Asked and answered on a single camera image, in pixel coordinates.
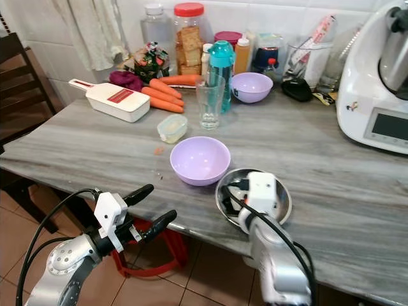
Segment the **black cable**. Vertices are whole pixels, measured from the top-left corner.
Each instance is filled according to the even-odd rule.
[[[311,300],[312,300],[312,306],[317,305],[317,300],[316,300],[316,280],[314,278],[314,274],[312,273],[312,271],[309,269],[309,267],[307,266],[306,262],[304,261],[304,259],[302,258],[302,255],[300,255],[300,253],[298,252],[298,250],[296,249],[296,247],[294,246],[294,244],[289,240],[288,237],[286,237],[285,234],[283,234],[283,232],[276,227],[276,225],[274,223],[272,223],[270,220],[268,220],[264,215],[260,214],[257,210],[253,209],[252,207],[246,205],[245,203],[243,203],[241,200],[239,200],[236,196],[234,196],[232,194],[232,192],[230,191],[230,189],[227,186],[223,186],[224,191],[228,194],[228,196],[230,198],[232,198],[236,203],[238,203],[242,208],[245,208],[247,210],[249,210],[251,213],[253,213],[254,215],[256,215],[258,218],[260,218],[263,222],[265,222],[267,225],[269,225],[269,227],[271,227],[276,234],[278,234],[278,236],[280,236],[283,241],[286,243],[286,245],[291,249],[292,253],[296,256],[296,258],[298,259],[298,261],[300,262],[302,268],[304,269],[305,273],[306,273],[306,277],[307,280],[309,281],[309,285],[310,285],[310,292],[311,292]]]
[[[89,189],[89,188],[85,188],[85,189],[81,189],[69,196],[67,196],[65,199],[63,199],[57,206],[55,206],[51,212],[45,216],[44,220],[42,220],[42,222],[40,223],[40,225],[38,226],[36,233],[33,236],[33,239],[31,240],[31,243],[28,247],[27,253],[25,254],[25,258],[23,261],[23,265],[21,268],[21,272],[20,272],[20,277],[18,278],[18,285],[17,285],[17,293],[16,293],[16,299],[15,299],[15,305],[16,306],[22,306],[23,301],[22,301],[22,295],[23,295],[23,288],[24,288],[24,282],[26,281],[26,276],[27,276],[27,263],[29,261],[31,252],[33,251],[34,248],[34,244],[37,241],[38,236],[40,235],[41,230],[44,227],[44,224],[58,211],[60,210],[68,200],[72,199],[74,196],[77,196],[81,193],[92,193],[95,196],[97,196],[98,192],[96,190],[93,189]]]
[[[305,255],[306,258],[307,258],[307,261],[309,262],[310,271],[312,271],[312,274],[313,274],[313,276],[314,276],[313,260],[312,260],[312,256],[310,256],[308,250],[307,250],[302,244],[299,244],[299,243],[296,242],[296,241],[293,242],[293,245],[294,245],[295,247],[298,247],[299,249],[302,250],[302,252],[304,253],[304,255]]]
[[[60,238],[54,238],[54,239],[50,239],[47,242],[44,242],[43,244],[41,244],[34,252],[33,255],[31,255],[29,261],[27,262],[27,266],[26,266],[26,270],[28,272],[28,269],[30,269],[31,263],[33,263],[34,258],[38,255],[38,253],[44,249],[46,246],[54,243],[54,242],[58,242],[58,241],[67,241],[67,240],[71,240],[74,239],[74,237],[60,237]]]

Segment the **carrot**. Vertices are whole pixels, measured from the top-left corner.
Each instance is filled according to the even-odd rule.
[[[199,75],[172,75],[164,76],[159,80],[167,85],[190,85],[195,86],[196,81],[200,78]]]
[[[143,87],[142,88],[142,93],[150,96],[150,97],[155,97],[157,99],[161,99],[173,104],[176,104],[178,106],[184,106],[184,102],[182,100],[179,100],[175,98],[174,96],[171,96],[169,94],[165,94],[164,92],[158,91],[157,89],[151,88],[151,87]]]
[[[181,93],[179,93],[174,88],[171,88],[170,86],[164,84],[162,81],[159,81],[156,78],[150,80],[149,85],[151,88],[157,89],[158,91],[174,96],[177,99],[181,99]]]
[[[150,97],[150,105],[161,110],[168,110],[169,112],[184,113],[184,109],[176,104]]]

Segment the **gray marble countertop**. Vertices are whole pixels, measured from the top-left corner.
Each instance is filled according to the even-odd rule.
[[[202,130],[194,91],[184,92],[185,137],[213,136],[231,151],[230,168],[270,171],[286,185],[294,209],[284,228],[312,254],[318,281],[390,305],[408,305],[408,159],[344,136],[335,108],[298,103],[274,90],[253,105],[233,102],[216,131]],[[131,213],[145,219],[175,208],[172,229],[239,254],[247,237],[215,205],[215,185],[179,180],[152,109],[133,124],[94,111],[86,100],[9,145],[4,169],[73,192],[98,187],[121,195],[156,190]],[[164,152],[155,155],[162,147]]]

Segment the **lavender plastic bowl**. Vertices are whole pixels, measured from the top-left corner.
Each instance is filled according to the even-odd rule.
[[[270,92],[273,82],[266,75],[245,72],[235,75],[231,81],[234,96],[245,103],[261,101]]]
[[[191,137],[178,143],[170,154],[177,176],[187,184],[206,186],[217,182],[230,165],[228,148],[211,137]]]

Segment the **teal water bottle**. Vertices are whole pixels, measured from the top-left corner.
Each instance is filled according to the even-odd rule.
[[[210,84],[218,84],[218,78],[225,79],[224,96],[222,97],[221,112],[227,112],[231,106],[231,77],[235,62],[234,49],[226,40],[216,41],[208,51],[210,53]]]

